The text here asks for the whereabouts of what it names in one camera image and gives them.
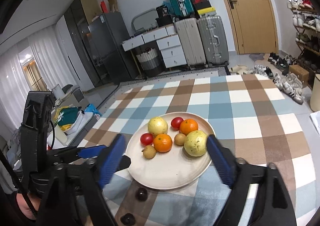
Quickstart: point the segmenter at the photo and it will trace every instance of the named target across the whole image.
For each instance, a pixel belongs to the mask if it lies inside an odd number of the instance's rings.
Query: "gray refrigerator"
[[[120,12],[104,13],[89,26],[90,41],[95,47],[93,58],[99,58],[115,84],[134,80],[139,72],[132,55],[121,43],[130,38]]]

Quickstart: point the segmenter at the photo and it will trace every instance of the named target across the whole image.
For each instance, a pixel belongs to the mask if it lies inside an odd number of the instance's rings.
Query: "red cherry tomato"
[[[176,117],[171,121],[171,126],[173,129],[175,130],[179,130],[180,129],[180,124],[183,121],[183,118],[181,117]]]
[[[145,133],[140,137],[140,142],[142,145],[152,145],[153,143],[153,135],[150,133]]]

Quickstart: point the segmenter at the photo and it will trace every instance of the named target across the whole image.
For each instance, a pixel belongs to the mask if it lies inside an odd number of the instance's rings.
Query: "white round plate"
[[[214,134],[211,125],[198,115],[188,112],[172,112],[161,116],[168,123],[168,135],[174,140],[179,131],[173,131],[171,121],[175,117],[194,119],[199,130],[206,134]],[[145,159],[142,154],[143,146],[140,143],[142,134],[148,133],[148,124],[142,126],[130,139],[126,155],[131,158],[129,173],[140,184],[159,190],[179,188],[197,179],[210,165],[211,158],[206,152],[201,157],[189,156],[184,147],[172,144],[167,153],[158,153],[153,159]]]

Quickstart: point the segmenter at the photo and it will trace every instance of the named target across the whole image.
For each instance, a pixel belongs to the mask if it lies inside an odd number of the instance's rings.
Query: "orange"
[[[167,134],[159,134],[153,140],[153,146],[158,152],[168,152],[172,147],[172,139]]]
[[[180,133],[185,134],[186,136],[195,130],[198,130],[198,123],[194,119],[185,119],[180,124]]]

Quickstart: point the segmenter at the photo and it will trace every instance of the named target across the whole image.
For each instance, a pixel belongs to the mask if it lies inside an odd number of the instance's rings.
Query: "laundry basket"
[[[310,107],[314,112],[320,111],[320,74],[316,74],[315,77],[310,99]]]
[[[156,49],[147,49],[146,52],[137,55],[143,70],[148,77],[154,77],[164,71]]]

